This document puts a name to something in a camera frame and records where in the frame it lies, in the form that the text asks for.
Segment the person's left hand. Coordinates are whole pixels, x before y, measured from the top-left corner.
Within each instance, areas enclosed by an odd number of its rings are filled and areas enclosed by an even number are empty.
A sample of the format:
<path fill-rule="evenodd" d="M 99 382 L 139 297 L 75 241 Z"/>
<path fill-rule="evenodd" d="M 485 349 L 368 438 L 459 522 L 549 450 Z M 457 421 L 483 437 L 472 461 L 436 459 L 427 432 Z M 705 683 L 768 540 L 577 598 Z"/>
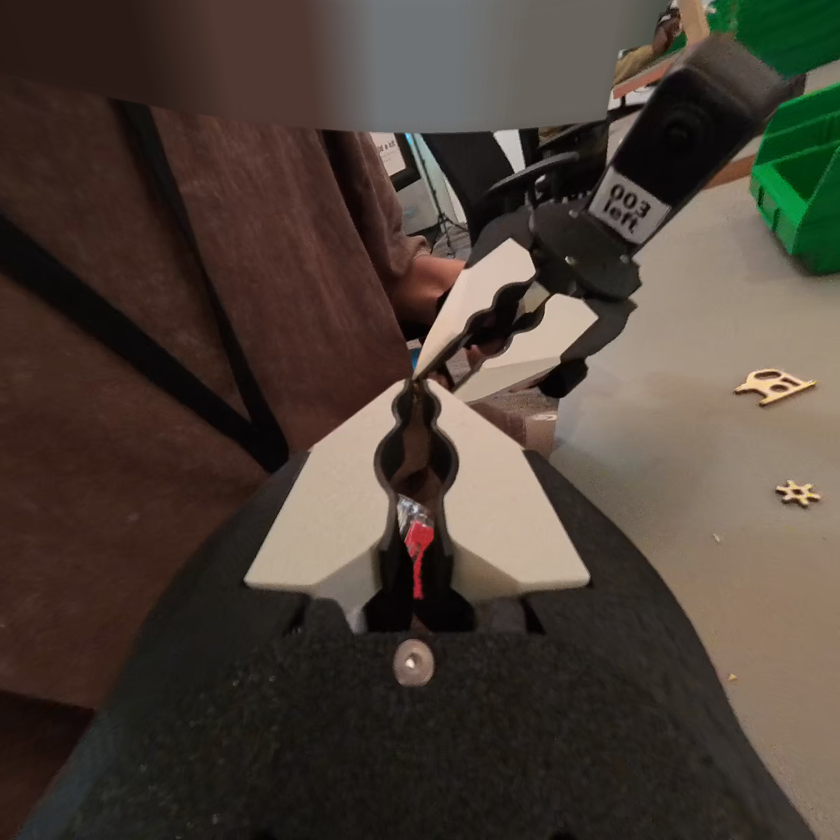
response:
<path fill-rule="evenodd" d="M 418 255 L 395 294 L 395 307 L 407 321 L 432 324 L 465 267 L 462 259 Z"/>

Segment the green plastic bin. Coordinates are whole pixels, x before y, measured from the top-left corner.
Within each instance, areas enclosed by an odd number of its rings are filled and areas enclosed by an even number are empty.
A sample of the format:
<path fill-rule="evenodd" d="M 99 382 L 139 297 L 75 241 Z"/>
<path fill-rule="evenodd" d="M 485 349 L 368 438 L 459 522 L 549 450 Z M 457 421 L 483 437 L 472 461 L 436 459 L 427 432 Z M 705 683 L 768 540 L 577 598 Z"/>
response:
<path fill-rule="evenodd" d="M 839 84 L 782 104 L 749 190 L 785 252 L 815 276 L 839 271 Z"/>
<path fill-rule="evenodd" d="M 710 1 L 713 32 L 730 35 L 783 77 L 798 77 L 839 58 L 838 1 Z"/>

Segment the brown shirt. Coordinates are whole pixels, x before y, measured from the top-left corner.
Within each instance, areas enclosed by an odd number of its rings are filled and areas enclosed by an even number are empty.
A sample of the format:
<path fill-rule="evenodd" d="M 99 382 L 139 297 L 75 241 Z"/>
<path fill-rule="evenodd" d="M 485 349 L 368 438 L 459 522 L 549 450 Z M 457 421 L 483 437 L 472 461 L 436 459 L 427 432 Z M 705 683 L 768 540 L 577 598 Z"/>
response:
<path fill-rule="evenodd" d="M 153 108 L 292 450 L 411 370 L 315 130 Z M 105 98 L 2 76 L 2 214 L 238 410 L 190 255 Z M 262 485 L 240 447 L 2 276 L 2 691 L 95 707 L 172 576 Z"/>

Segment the black office chair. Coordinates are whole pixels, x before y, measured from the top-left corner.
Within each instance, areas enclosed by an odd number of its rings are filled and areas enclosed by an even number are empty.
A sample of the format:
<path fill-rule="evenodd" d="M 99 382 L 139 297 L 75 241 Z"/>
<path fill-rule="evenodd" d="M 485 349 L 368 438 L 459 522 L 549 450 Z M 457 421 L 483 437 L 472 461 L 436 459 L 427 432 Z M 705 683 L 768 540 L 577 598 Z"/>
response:
<path fill-rule="evenodd" d="M 423 133 L 423 141 L 452 186 L 464 211 L 466 233 L 435 256 L 467 259 L 478 235 L 495 218 L 549 200 L 575 202 L 600 180 L 607 158 L 610 122 L 575 123 L 517 131 L 524 168 L 512 164 L 492 132 Z"/>

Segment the black tripod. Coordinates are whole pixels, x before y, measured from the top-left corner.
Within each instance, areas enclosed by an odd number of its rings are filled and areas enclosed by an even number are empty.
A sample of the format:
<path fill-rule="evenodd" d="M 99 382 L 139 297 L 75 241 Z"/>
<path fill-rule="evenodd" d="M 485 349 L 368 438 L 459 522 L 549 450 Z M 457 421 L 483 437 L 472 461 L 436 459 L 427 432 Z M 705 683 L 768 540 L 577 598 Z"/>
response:
<path fill-rule="evenodd" d="M 407 138 L 434 211 L 434 225 L 428 230 L 432 255 L 466 259 L 471 244 L 464 209 L 424 137 L 410 133 Z"/>

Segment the white screen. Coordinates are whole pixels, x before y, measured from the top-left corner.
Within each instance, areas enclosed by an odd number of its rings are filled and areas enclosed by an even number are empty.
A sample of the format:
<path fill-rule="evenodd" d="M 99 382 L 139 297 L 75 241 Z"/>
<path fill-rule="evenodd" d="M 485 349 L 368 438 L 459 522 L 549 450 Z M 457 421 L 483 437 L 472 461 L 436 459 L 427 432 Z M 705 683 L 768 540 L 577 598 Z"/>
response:
<path fill-rule="evenodd" d="M 368 132 L 382 165 L 398 193 L 422 179 L 413 142 L 406 133 Z"/>

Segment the clear badge holder red card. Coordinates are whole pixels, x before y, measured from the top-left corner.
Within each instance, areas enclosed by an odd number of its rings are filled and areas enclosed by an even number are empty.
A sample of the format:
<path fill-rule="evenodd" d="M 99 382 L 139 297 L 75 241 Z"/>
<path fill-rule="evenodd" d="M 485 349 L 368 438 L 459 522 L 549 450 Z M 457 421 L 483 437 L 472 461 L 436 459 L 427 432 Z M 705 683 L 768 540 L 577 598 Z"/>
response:
<path fill-rule="evenodd" d="M 434 516 L 419 502 L 399 495 L 396 505 L 398 528 L 413 565 L 413 599 L 424 598 L 424 555 L 434 540 Z"/>

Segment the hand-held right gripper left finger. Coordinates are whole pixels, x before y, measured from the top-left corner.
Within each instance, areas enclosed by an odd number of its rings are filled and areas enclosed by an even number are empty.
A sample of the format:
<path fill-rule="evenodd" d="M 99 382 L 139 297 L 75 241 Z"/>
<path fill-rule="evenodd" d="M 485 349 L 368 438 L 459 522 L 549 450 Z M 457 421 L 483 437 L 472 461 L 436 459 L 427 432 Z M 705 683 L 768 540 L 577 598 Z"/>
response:
<path fill-rule="evenodd" d="M 391 385 L 307 452 L 287 498 L 245 574 L 253 590 L 335 601 L 349 621 L 382 587 L 377 559 L 390 509 L 375 452 L 397 428 Z"/>

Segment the person's left forearm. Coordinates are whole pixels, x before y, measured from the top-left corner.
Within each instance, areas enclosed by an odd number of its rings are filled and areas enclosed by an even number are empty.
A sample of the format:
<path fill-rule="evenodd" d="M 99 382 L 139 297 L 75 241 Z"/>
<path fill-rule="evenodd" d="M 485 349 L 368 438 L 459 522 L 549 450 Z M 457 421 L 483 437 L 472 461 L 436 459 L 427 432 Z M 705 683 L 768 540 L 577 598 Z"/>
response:
<path fill-rule="evenodd" d="M 429 325 L 441 295 L 424 237 L 407 234 L 391 178 L 368 133 L 320 132 L 355 229 L 399 322 Z"/>

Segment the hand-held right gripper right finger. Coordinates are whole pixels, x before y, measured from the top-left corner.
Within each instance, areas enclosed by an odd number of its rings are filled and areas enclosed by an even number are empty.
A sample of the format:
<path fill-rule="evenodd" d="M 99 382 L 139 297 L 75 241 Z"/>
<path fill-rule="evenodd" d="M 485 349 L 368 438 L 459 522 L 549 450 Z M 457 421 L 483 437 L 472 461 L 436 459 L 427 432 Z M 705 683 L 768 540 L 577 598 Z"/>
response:
<path fill-rule="evenodd" d="M 591 579 L 527 451 L 435 382 L 432 429 L 455 451 L 443 495 L 451 585 L 468 602 L 577 589 Z"/>

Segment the wooden animal-shaped piece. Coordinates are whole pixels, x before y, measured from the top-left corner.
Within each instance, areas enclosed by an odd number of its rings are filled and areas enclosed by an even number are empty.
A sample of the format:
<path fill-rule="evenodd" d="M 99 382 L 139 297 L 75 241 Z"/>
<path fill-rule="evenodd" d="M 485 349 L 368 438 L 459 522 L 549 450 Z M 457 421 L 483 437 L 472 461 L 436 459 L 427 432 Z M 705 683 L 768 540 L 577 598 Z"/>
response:
<path fill-rule="evenodd" d="M 753 395 L 758 406 L 765 408 L 816 388 L 817 381 L 802 379 L 778 368 L 764 368 L 751 371 L 745 380 L 736 386 L 735 396 Z"/>

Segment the grey desk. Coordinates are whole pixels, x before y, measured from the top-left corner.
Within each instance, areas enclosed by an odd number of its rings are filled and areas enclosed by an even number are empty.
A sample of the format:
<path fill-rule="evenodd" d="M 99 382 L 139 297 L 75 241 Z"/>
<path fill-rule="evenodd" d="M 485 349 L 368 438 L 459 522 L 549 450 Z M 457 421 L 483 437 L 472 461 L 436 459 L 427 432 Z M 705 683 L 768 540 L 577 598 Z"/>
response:
<path fill-rule="evenodd" d="M 748 183 L 640 253 L 637 309 L 562 400 L 551 461 L 656 567 L 756 750 L 838 838 L 838 276 L 786 255 Z M 772 367 L 818 385 L 765 408 L 732 393 Z M 787 480 L 822 500 L 782 504 Z"/>

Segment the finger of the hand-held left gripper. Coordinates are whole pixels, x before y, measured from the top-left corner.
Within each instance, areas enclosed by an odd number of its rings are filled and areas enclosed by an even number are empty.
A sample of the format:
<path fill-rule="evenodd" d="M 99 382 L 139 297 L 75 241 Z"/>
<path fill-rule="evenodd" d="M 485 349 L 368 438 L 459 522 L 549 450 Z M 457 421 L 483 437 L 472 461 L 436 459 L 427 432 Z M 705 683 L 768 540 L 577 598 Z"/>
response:
<path fill-rule="evenodd" d="M 481 401 L 546 375 L 598 319 L 585 301 L 560 295 L 549 297 L 533 314 L 537 317 L 533 326 L 514 332 L 503 350 L 458 384 L 459 400 Z"/>
<path fill-rule="evenodd" d="M 454 355 L 472 334 L 473 322 L 491 312 L 504 290 L 526 288 L 536 275 L 530 253 L 513 239 L 462 270 L 423 342 L 414 380 L 428 376 Z"/>

